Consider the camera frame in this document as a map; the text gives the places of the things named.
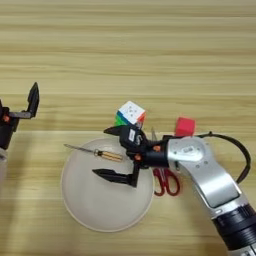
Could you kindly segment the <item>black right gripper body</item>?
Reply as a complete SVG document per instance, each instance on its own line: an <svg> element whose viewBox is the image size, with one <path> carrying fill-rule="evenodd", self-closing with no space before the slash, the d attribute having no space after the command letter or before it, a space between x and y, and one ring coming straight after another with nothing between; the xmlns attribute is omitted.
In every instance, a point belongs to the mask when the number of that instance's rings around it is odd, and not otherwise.
<svg viewBox="0 0 256 256"><path fill-rule="evenodd" d="M137 187L139 172L149 167L168 167L167 141L146 140L140 146L127 150L127 156L133 161L133 172L129 176L129 184Z"/></svg>

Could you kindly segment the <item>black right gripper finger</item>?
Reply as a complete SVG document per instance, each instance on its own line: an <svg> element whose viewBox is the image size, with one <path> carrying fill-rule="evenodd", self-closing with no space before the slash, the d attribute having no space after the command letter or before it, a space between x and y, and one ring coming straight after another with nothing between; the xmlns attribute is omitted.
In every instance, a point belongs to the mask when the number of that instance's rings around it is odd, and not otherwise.
<svg viewBox="0 0 256 256"><path fill-rule="evenodd" d="M130 174L117 173L111 169L93 169L93 172L109 182L131 185Z"/></svg>
<svg viewBox="0 0 256 256"><path fill-rule="evenodd" d="M106 128L104 130L105 134L114 135L114 136L126 136L129 131L128 125L120 125Z"/></svg>

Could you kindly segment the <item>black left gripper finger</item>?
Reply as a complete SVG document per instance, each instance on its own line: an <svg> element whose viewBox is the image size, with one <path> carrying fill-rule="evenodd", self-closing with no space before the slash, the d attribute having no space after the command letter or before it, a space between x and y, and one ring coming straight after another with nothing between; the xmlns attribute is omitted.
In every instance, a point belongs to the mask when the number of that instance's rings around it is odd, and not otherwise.
<svg viewBox="0 0 256 256"><path fill-rule="evenodd" d="M39 100L40 100L39 87L38 87L38 83L35 82L33 84L32 88L30 89L30 92L28 95L27 112L28 112L30 118L33 118L36 116L37 109L39 106Z"/></svg>

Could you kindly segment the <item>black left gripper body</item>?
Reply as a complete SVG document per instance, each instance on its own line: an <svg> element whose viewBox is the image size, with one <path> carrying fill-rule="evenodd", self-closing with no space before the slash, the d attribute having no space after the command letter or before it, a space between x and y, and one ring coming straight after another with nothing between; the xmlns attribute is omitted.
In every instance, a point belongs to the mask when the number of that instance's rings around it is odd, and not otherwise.
<svg viewBox="0 0 256 256"><path fill-rule="evenodd" d="M0 100L0 148L7 150L13 133L17 130L20 119L31 119L31 101L28 101L27 110L11 112L9 107L4 107Z"/></svg>

